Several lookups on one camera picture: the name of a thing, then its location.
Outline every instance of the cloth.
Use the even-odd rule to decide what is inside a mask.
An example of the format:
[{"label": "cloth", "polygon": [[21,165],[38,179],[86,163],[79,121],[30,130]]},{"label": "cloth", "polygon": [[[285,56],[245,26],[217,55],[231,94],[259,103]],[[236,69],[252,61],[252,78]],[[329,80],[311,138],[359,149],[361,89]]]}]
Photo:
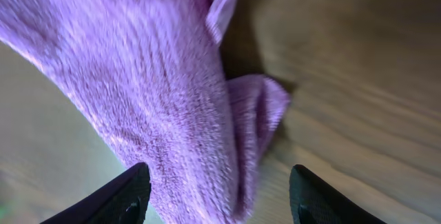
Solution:
[{"label": "cloth", "polygon": [[236,0],[0,0],[0,40],[52,80],[130,167],[146,162],[166,223],[240,223],[289,97],[226,82]]}]

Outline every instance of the towel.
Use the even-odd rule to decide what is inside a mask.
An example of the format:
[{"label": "towel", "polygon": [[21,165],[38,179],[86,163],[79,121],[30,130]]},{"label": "towel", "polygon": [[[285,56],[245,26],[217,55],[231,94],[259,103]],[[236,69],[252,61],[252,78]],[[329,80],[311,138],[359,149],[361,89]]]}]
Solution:
[{"label": "towel", "polygon": [[0,0],[0,40],[75,104],[126,166],[149,165],[166,223],[241,223],[289,103],[273,80],[226,81],[236,0]]}]

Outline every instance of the purple cloth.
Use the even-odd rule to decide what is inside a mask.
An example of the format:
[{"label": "purple cloth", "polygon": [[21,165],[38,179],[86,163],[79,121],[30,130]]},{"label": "purple cloth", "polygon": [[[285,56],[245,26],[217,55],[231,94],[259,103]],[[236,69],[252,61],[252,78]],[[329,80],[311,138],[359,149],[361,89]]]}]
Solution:
[{"label": "purple cloth", "polygon": [[51,79],[115,155],[145,161],[166,223],[240,223],[289,96],[226,82],[236,0],[0,0],[0,40]]}]

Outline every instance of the fuzzy fabric texture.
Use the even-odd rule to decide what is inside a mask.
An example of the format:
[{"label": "fuzzy fabric texture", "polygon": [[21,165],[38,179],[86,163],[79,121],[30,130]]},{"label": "fuzzy fabric texture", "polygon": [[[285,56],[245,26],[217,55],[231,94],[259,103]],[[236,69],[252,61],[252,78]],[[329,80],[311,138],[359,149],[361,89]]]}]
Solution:
[{"label": "fuzzy fabric texture", "polygon": [[236,0],[0,0],[0,40],[70,98],[127,166],[145,161],[166,223],[240,223],[289,103],[274,81],[226,82]]}]

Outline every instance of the wooden surface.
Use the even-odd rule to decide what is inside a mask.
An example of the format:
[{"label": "wooden surface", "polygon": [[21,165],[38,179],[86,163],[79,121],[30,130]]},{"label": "wooden surface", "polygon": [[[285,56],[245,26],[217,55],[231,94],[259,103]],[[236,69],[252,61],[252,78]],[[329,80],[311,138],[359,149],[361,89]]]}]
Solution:
[{"label": "wooden surface", "polygon": [[[249,223],[292,223],[297,163],[387,223],[441,223],[439,6],[239,0],[222,47],[228,77],[265,72],[293,101]],[[0,56],[0,203],[14,203],[2,221],[36,223],[123,168],[37,69],[5,46]]]}]

